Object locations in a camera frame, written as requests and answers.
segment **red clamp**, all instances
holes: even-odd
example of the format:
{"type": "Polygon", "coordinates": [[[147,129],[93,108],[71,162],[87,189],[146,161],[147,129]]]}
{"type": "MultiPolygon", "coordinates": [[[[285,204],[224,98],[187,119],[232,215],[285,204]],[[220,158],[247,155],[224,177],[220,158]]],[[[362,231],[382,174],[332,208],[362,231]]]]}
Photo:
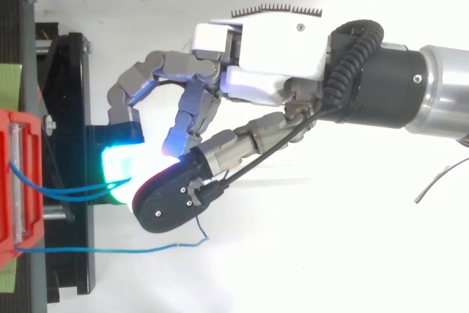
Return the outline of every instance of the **red clamp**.
{"type": "Polygon", "coordinates": [[[38,117],[0,110],[0,268],[21,254],[15,246],[31,248],[44,235],[43,195],[19,181],[9,165],[13,160],[42,185],[41,128],[38,117]]]}

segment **green tape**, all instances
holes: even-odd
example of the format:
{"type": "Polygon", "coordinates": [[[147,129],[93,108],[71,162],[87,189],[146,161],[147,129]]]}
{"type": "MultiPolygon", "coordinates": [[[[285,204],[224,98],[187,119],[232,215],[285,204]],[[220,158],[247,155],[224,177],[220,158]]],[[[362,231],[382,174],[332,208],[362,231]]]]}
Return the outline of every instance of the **green tape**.
{"type": "MultiPolygon", "coordinates": [[[[21,65],[0,64],[0,108],[18,110],[21,85],[21,65]]],[[[16,282],[16,259],[0,269],[0,292],[13,293],[16,282]]]]}
{"type": "Polygon", "coordinates": [[[0,64],[0,108],[18,110],[22,65],[0,64]]]}
{"type": "Polygon", "coordinates": [[[16,259],[10,260],[0,269],[0,292],[14,293],[16,282],[16,259]]]}

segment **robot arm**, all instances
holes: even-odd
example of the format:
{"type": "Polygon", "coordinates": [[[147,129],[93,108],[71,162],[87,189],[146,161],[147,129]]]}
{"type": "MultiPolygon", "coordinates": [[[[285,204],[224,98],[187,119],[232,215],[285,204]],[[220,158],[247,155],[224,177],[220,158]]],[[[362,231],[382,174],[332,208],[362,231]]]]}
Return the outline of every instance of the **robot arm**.
{"type": "MultiPolygon", "coordinates": [[[[152,53],[127,71],[129,82],[138,78],[138,92],[119,78],[110,92],[124,91],[118,101],[127,107],[125,119],[138,116],[128,111],[159,78],[187,84],[163,145],[180,162],[148,180],[133,200],[143,228],[165,232],[191,220],[238,177],[300,141],[317,119],[468,139],[469,52],[382,43],[383,29],[373,21],[346,23],[328,34],[320,15],[288,6],[235,12],[233,19],[198,25],[191,54],[152,53]],[[201,143],[221,97],[284,105],[285,113],[201,143]],[[261,156],[228,179],[207,183],[253,154],[261,156]]],[[[111,118],[112,102],[110,122],[121,122],[111,118]]]]}

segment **blue wire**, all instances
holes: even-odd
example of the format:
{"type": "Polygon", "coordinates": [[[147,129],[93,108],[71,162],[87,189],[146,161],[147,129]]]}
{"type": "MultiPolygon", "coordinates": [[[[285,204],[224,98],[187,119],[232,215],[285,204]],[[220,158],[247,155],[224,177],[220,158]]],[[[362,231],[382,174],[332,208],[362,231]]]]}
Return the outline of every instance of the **blue wire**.
{"type": "Polygon", "coordinates": [[[93,201],[95,199],[107,196],[109,194],[110,190],[111,189],[109,189],[107,191],[98,192],[97,194],[90,194],[88,196],[62,196],[61,194],[49,194],[49,193],[46,194],[44,192],[41,192],[41,193],[43,194],[43,196],[46,196],[46,197],[49,197],[49,198],[52,198],[52,199],[56,199],[57,201],[75,202],[76,203],[76,202],[93,201]]]}
{"type": "Polygon", "coordinates": [[[111,185],[111,189],[112,189],[112,188],[116,188],[118,186],[121,186],[125,183],[128,183],[130,181],[130,179],[126,179],[126,180],[115,181],[113,183],[102,183],[100,185],[90,185],[90,186],[77,187],[77,188],[68,188],[68,189],[55,189],[55,188],[41,187],[39,185],[34,184],[20,170],[18,170],[18,168],[15,166],[15,164],[12,161],[10,161],[10,168],[13,171],[13,173],[23,183],[27,184],[29,187],[33,188],[36,191],[39,191],[42,194],[76,194],[78,192],[87,192],[87,191],[99,190],[100,188],[106,188],[106,187],[109,187],[110,185],[111,185]]]}
{"type": "Polygon", "coordinates": [[[172,243],[171,245],[149,248],[149,249],[107,249],[107,248],[87,248],[87,247],[57,247],[57,248],[22,248],[15,247],[16,251],[24,253],[65,253],[65,252],[85,252],[85,253],[127,253],[127,254],[141,254],[141,253],[151,253],[158,252],[168,248],[174,247],[198,247],[203,242],[209,240],[209,237],[202,229],[202,226],[199,222],[199,217],[196,217],[197,226],[204,235],[197,243],[172,243]]]}

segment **glowing object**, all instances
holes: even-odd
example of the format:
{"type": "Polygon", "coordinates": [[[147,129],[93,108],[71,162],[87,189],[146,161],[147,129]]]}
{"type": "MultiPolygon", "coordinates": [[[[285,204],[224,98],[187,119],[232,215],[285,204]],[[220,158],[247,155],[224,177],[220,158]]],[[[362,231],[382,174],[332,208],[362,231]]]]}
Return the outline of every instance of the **glowing object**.
{"type": "Polygon", "coordinates": [[[179,159],[162,155],[160,146],[147,143],[107,147],[102,153],[104,178],[107,183],[132,180],[115,188],[111,195],[132,210],[133,196],[149,178],[177,163],[179,159]]]}

